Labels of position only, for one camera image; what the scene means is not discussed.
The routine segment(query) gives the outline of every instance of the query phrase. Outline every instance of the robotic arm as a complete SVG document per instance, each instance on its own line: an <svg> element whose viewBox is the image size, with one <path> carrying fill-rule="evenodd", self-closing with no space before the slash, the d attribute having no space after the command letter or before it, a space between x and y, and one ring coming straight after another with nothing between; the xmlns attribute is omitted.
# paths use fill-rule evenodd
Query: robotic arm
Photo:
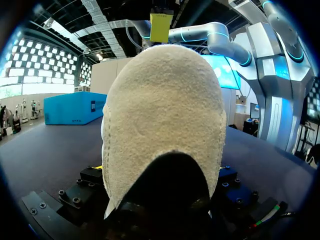
<svg viewBox="0 0 320 240"><path fill-rule="evenodd" d="M131 21L144 39L150 39L151 26L149 21ZM217 55L223 55L247 67L252 61L249 51L229 39L227 27L219 22L210 22L203 25L187 26L169 31L170 43L193 42L207 40L208 50Z"/></svg>

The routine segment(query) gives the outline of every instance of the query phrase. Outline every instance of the glass wall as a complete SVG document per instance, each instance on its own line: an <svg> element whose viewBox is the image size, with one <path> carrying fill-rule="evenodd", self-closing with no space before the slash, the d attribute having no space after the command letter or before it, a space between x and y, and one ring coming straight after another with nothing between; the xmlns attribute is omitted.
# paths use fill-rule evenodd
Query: glass wall
<svg viewBox="0 0 320 240"><path fill-rule="evenodd" d="M77 56L59 47L27 37L16 40L0 71L0 99L27 94L73 93L77 61ZM89 86L91 67L81 70L84 84Z"/></svg>

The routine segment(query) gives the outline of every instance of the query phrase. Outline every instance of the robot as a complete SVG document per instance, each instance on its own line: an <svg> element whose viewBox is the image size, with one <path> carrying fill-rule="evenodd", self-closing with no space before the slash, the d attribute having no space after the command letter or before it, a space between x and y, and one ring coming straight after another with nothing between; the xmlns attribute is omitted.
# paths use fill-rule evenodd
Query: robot
<svg viewBox="0 0 320 240"><path fill-rule="evenodd" d="M19 117L21 119L21 123L27 123L28 122L28 113L26 109L26 100L23 99L22 103L19 103L17 106L15 106L15 110L18 111Z"/></svg>
<svg viewBox="0 0 320 240"><path fill-rule="evenodd" d="M32 116L30 117L31 120L38 119L38 116L40 114L39 106L40 106L39 101L35 101L35 100L31 101L31 114L32 114Z"/></svg>
<svg viewBox="0 0 320 240"><path fill-rule="evenodd" d="M265 14L251 1L236 5L229 0L229 4L252 23L233 41L227 27L219 22L171 29L168 41L179 44L207 40L212 54L232 59L238 75L256 95L260 107L258 137L293 153L303 102L317 71L312 56L271 1L261 0ZM148 42L150 22L131 22Z"/></svg>

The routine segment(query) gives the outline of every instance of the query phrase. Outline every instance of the ceiling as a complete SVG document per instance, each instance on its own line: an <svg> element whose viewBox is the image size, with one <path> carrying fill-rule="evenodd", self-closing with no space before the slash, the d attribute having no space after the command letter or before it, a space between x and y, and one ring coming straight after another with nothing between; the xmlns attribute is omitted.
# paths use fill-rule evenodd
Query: ceiling
<svg viewBox="0 0 320 240"><path fill-rule="evenodd" d="M171 28L220 22L227 26L229 33L248 24L248 21L228 5L228 0L180 0L180 6L172 1L174 16ZM253 0L261 6L259 0ZM75 54L84 55L94 64L103 59L134 57L139 50L130 42L126 34L126 18L147 19L152 0L43 0L26 24L26 34L56 41ZM52 18L54 23L49 30L44 23ZM141 37L129 25L129 33L140 46ZM200 51L205 41L192 42L193 49Z"/></svg>

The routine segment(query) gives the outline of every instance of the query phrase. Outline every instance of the blue screen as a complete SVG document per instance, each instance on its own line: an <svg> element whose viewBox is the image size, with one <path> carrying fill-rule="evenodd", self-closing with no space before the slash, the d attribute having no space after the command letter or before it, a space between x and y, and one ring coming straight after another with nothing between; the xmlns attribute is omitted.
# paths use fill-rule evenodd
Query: blue screen
<svg viewBox="0 0 320 240"><path fill-rule="evenodd" d="M201 57L212 67L220 87L237 90L241 87L241 78L234 68L235 62L232 59L217 55L201 55Z"/></svg>

